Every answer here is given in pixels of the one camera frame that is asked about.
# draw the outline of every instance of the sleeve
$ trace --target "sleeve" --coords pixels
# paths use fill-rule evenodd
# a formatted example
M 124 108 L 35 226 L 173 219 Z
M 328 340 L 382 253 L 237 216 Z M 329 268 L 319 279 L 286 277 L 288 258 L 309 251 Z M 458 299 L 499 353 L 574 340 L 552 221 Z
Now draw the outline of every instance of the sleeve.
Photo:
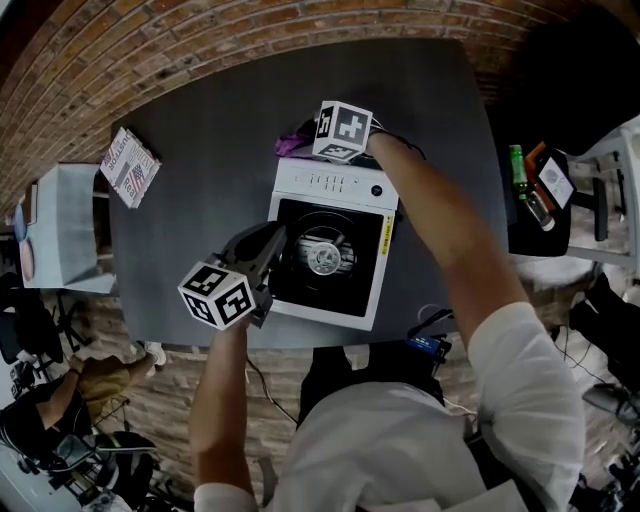
M 4 428 L 13 447 L 29 458 L 40 457 L 45 430 L 34 403 L 21 398 L 7 407 Z
M 469 359 L 480 386 L 479 427 L 493 454 L 548 510 L 566 510 L 582 468 L 586 427 L 569 368 L 528 303 L 478 327 Z
M 202 484 L 193 497 L 195 512 L 256 512 L 256 499 L 244 489 L 229 484 Z

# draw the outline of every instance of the floor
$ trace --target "floor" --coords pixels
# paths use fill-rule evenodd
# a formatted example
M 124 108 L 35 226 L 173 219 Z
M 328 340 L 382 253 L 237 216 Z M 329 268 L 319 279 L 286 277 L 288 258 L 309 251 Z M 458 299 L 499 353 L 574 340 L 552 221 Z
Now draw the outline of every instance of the floor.
M 586 277 L 578 278 L 570 285 L 556 286 L 538 279 L 535 283 L 531 275 L 551 275 L 549 268 L 554 265 L 567 265 L 567 262 L 554 259 L 540 262 L 516 260 L 517 267 L 523 272 L 525 286 L 532 303 L 546 326 L 552 327 L 566 323 L 568 309 L 577 290 L 584 289 Z M 573 261 L 573 267 L 580 268 L 580 262 Z M 625 276 L 613 279 L 624 286 Z M 117 296 L 99 298 L 85 297 L 87 311 L 81 325 L 84 333 L 94 342 L 83 348 L 82 356 L 106 357 L 115 354 L 124 360 L 135 358 L 123 321 L 120 300 Z M 564 349 L 566 331 L 561 332 L 558 341 Z M 478 395 L 475 379 L 467 360 L 463 346 L 457 334 L 450 335 L 453 349 L 446 365 L 439 370 L 445 396 L 453 403 L 474 410 Z M 197 347 L 165 347 L 168 364 L 143 385 L 131 389 L 127 396 L 131 400 L 126 407 L 126 418 L 134 431 L 156 443 L 161 471 L 156 474 L 157 481 L 163 483 L 170 479 L 173 490 L 184 497 L 190 497 L 192 469 L 187 441 L 187 418 L 193 392 L 197 385 L 207 357 L 206 349 Z M 579 360 L 588 348 L 588 342 L 579 333 L 571 332 L 567 338 L 567 353 Z M 347 351 L 355 367 L 366 364 L 366 347 L 354 347 Z M 269 389 L 274 398 L 292 415 L 298 412 L 299 386 L 311 363 L 310 350 L 287 351 L 251 351 L 253 362 L 263 371 Z M 574 363 L 567 359 L 569 366 Z M 602 378 L 611 378 L 605 370 L 604 355 L 595 347 L 587 354 L 583 365 Z M 572 370 L 581 389 L 586 390 L 595 383 L 582 368 Z M 276 470 L 282 464 L 288 444 L 294 433 L 294 425 L 282 415 L 263 395 L 258 375 L 247 371 L 249 423 L 246 452 L 256 494 L 261 495 L 262 477 L 257 460 L 263 456 L 272 458 Z M 588 423 L 588 443 L 586 451 L 585 475 L 594 486 L 602 485 L 607 479 L 606 467 L 615 454 L 621 453 L 628 431 L 617 424 L 610 416 L 586 406 Z M 464 413 L 452 408 L 456 414 Z M 107 418 L 103 424 L 107 430 L 122 428 L 122 411 L 115 417 Z

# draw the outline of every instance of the brick wall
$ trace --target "brick wall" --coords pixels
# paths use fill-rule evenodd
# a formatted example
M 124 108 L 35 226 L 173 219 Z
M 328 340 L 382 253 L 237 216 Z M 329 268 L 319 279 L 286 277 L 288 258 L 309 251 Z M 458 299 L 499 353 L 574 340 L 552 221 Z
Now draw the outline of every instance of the brick wall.
M 528 31 L 582 3 L 63 0 L 0 89 L 0 211 L 55 162 L 99 160 L 116 119 L 224 68 L 339 41 L 442 37 L 464 44 L 491 95 Z

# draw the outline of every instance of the forearm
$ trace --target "forearm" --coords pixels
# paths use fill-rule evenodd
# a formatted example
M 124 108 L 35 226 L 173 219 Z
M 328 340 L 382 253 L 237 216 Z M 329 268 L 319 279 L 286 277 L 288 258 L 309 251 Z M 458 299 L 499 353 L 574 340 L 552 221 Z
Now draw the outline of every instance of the forearm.
M 45 430 L 51 428 L 62 419 L 73 399 L 77 384 L 78 374 L 71 371 L 67 372 L 62 384 L 53 392 L 51 398 L 47 402 L 36 404 Z
M 251 492 L 244 458 L 247 430 L 245 329 L 220 332 L 195 392 L 189 439 L 197 483 L 222 482 Z
M 460 187 L 392 136 L 372 135 L 369 150 L 442 269 L 465 343 L 501 306 L 527 300 L 506 255 Z

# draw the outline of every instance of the dark gray table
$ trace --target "dark gray table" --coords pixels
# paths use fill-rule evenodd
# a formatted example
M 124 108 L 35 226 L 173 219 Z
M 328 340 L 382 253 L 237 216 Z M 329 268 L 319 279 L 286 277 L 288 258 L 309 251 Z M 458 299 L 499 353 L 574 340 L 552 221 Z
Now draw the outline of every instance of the dark gray table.
M 368 108 L 389 130 L 421 146 L 464 187 L 506 247 L 500 171 L 462 45 L 379 40 L 285 53 L 198 80 L 114 126 L 131 128 L 163 162 L 138 210 L 111 195 L 115 267 L 132 338 L 209 343 L 213 331 L 191 318 L 176 287 L 196 261 L 266 220 L 277 168 L 274 143 L 325 99 Z M 371 332 L 271 313 L 261 330 L 251 328 L 250 344 L 399 339 L 428 303 L 446 306 L 446 290 L 405 217 L 395 231 Z

